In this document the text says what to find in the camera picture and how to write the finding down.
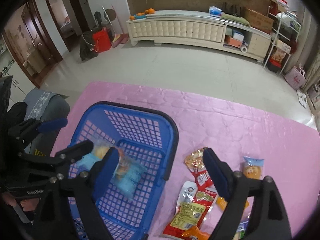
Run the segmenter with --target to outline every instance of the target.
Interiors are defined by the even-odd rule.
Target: tiled floor
[[[283,78],[257,61],[213,49],[152,42],[130,43],[81,62],[73,50],[48,75],[42,89],[69,96],[73,106],[91,81],[182,90],[253,106],[316,129],[314,118]]]

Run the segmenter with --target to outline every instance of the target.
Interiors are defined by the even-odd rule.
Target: brown circle
[[[116,19],[116,12],[113,9],[106,9],[106,13],[109,16],[110,21],[114,21]]]

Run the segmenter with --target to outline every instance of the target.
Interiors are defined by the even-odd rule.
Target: blue plastic basket
[[[70,145],[100,138],[120,146],[125,154],[146,166],[133,201],[113,184],[96,201],[100,215],[115,240],[146,239],[165,181],[168,180],[178,144],[178,129],[166,114],[142,107],[99,102],[82,116]],[[79,173],[70,166],[69,177]],[[71,213],[80,239],[87,239],[74,198]]]

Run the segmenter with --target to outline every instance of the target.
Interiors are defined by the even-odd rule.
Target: paper roll
[[[247,53],[247,52],[248,52],[248,48],[247,48],[247,46],[245,46],[245,45],[241,45],[240,50],[241,50],[243,53]]]

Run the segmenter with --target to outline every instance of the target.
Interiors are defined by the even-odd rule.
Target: pink quilted mattress
[[[83,113],[99,101],[163,111],[179,129],[176,157],[149,230],[150,240],[164,239],[159,235],[174,215],[181,186],[186,180],[194,181],[183,160],[204,146],[211,147],[232,170],[240,169],[244,155],[264,158],[264,175],[272,176],[279,188],[293,234],[313,212],[320,188],[320,138],[316,130],[222,99],[145,86],[92,82],[70,111],[68,125],[60,131],[51,156],[68,146]],[[214,206],[201,229],[212,232],[220,216],[220,209]]]

